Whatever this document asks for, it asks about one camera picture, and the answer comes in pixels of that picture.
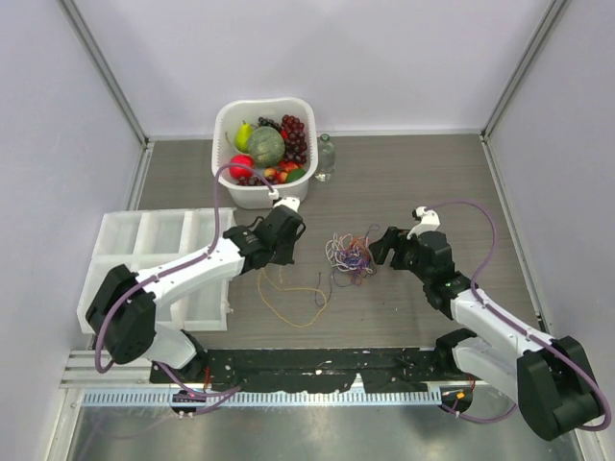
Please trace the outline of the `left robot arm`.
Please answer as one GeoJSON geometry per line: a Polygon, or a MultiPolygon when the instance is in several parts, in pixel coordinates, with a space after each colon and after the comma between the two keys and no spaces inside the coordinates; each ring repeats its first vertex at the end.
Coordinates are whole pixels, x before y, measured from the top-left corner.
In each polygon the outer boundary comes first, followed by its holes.
{"type": "Polygon", "coordinates": [[[164,325],[160,313],[209,282],[293,263],[295,243],[306,230],[299,203],[295,197],[279,199],[267,216],[217,230],[210,245],[161,266],[110,269],[86,312],[96,335],[97,372],[145,358],[179,382],[197,381],[208,365],[207,353],[184,328],[164,325]]]}

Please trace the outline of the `peach fruit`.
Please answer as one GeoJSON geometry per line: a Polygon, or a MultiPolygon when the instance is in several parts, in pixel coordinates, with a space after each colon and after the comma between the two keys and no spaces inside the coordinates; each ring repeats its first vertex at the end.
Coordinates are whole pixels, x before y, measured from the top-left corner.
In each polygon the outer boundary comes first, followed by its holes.
{"type": "Polygon", "coordinates": [[[286,183],[288,175],[299,168],[300,166],[295,162],[281,161],[278,165],[266,168],[263,176],[271,183],[286,183]]]}

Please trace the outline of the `green lime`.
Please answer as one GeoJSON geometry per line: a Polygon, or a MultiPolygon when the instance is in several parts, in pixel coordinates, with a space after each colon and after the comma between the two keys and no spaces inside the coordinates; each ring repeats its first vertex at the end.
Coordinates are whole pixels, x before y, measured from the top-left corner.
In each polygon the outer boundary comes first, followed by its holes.
{"type": "Polygon", "coordinates": [[[297,180],[301,179],[305,174],[306,174],[306,171],[304,169],[301,169],[301,168],[293,169],[287,173],[285,182],[286,183],[296,182],[297,180]]]}

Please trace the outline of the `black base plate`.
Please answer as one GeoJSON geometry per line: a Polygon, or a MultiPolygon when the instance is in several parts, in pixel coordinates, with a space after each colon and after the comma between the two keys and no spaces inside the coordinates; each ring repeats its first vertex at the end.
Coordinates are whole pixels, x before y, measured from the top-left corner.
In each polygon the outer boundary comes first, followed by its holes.
{"type": "Polygon", "coordinates": [[[344,393],[358,377],[370,394],[414,392],[430,382],[472,378],[433,349],[226,349],[206,356],[194,382],[218,392],[237,386],[251,393],[344,393]]]}

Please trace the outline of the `clear plastic bottle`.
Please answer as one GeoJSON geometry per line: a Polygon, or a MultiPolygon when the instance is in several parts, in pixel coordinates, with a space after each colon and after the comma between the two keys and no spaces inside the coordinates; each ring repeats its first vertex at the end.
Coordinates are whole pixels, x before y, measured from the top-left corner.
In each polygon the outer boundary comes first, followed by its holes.
{"type": "Polygon", "coordinates": [[[318,141],[318,165],[314,178],[319,182],[327,182],[335,171],[336,150],[331,137],[322,133],[318,141]]]}

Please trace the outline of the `dark grape bunch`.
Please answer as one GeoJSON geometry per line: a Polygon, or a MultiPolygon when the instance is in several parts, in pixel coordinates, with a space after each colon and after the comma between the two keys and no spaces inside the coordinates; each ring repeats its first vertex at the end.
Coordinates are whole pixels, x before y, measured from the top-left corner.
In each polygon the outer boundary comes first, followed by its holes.
{"type": "Polygon", "coordinates": [[[278,122],[276,122],[275,120],[273,120],[271,118],[260,117],[258,119],[258,125],[260,127],[272,128],[272,129],[276,130],[279,133],[282,131],[282,126],[278,122]]]}

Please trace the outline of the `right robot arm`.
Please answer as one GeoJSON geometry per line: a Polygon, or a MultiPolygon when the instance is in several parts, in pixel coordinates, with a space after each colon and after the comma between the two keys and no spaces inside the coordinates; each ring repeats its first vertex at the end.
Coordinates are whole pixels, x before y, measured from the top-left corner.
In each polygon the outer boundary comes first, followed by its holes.
{"type": "Polygon", "coordinates": [[[428,303],[462,328],[433,359],[446,379],[462,373],[506,395],[528,427],[551,441],[569,431],[601,431],[612,411],[582,344],[555,338],[520,321],[459,272],[444,233],[390,227],[372,243],[376,264],[407,270],[423,284],[428,303]]]}

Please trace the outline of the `aluminium rail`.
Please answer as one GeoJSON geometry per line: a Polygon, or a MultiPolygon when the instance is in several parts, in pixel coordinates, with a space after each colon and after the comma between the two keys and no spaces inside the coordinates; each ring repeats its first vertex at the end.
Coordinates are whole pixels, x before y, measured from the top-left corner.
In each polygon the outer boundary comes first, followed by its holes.
{"type": "Polygon", "coordinates": [[[94,351],[71,351],[61,376],[61,388],[131,387],[149,383],[151,362],[146,359],[115,364],[100,374],[94,358],[94,351]]]}

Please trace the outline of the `green pear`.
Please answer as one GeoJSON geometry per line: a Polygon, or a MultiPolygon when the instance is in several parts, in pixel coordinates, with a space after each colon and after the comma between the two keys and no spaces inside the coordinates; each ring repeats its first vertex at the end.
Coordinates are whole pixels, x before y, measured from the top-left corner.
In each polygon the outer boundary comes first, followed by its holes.
{"type": "Polygon", "coordinates": [[[242,154],[249,153],[249,139],[253,133],[253,126],[250,123],[242,123],[234,137],[234,147],[242,154]]]}

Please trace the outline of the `white fruit basket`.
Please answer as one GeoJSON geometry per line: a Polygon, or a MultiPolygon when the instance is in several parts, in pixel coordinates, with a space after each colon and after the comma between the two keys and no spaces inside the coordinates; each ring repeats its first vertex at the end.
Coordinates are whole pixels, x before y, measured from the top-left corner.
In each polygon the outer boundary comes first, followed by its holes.
{"type": "Polygon", "coordinates": [[[239,100],[217,114],[211,171],[243,161],[274,180],[282,196],[301,200],[318,165],[315,117],[295,97],[239,100]]]}

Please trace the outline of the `dark cherries front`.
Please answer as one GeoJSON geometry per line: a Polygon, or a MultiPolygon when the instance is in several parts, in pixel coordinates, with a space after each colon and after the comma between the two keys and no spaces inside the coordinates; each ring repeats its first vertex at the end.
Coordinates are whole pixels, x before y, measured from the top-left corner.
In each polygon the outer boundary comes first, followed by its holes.
{"type": "Polygon", "coordinates": [[[276,176],[267,176],[265,177],[265,181],[263,181],[260,177],[253,176],[250,178],[242,177],[236,181],[236,184],[239,186],[266,186],[267,184],[276,185],[278,183],[278,178],[276,176]]]}

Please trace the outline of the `red grape bunch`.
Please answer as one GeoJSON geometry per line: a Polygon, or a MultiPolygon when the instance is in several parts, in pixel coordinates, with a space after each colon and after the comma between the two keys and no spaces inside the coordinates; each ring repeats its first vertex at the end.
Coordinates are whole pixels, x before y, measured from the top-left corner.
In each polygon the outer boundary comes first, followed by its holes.
{"type": "Polygon", "coordinates": [[[281,135],[285,151],[283,160],[304,165],[308,161],[306,125],[297,116],[286,114],[282,119],[281,135]]]}

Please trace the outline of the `white compartment tray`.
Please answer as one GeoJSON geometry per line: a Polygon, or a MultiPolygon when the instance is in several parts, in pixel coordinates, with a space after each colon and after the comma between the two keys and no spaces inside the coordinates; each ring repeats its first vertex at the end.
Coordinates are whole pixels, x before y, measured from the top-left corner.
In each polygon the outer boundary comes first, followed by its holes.
{"type": "MultiPolygon", "coordinates": [[[[86,311],[108,271],[120,264],[131,271],[161,266],[208,245],[214,234],[211,208],[121,211],[102,219],[77,305],[82,333],[91,334],[86,311]]],[[[208,282],[159,314],[167,327],[188,332],[225,331],[230,282],[208,282]]]]}

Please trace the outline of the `green melon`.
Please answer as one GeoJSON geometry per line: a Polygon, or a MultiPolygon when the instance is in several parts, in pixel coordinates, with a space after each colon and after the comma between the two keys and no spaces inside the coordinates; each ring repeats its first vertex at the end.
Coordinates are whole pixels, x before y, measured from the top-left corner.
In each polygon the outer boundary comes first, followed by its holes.
{"type": "Polygon", "coordinates": [[[256,167],[266,168],[282,160],[285,145],[283,137],[276,130],[269,127],[255,129],[249,139],[248,155],[253,159],[256,167]]]}

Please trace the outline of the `red apple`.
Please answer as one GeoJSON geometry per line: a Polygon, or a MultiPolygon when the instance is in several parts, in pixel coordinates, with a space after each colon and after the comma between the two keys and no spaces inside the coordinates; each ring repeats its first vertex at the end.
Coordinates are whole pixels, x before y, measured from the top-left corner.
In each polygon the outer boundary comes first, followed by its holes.
{"type": "Polygon", "coordinates": [[[237,181],[248,180],[254,176],[254,161],[248,155],[233,156],[230,165],[230,175],[237,181]]]}

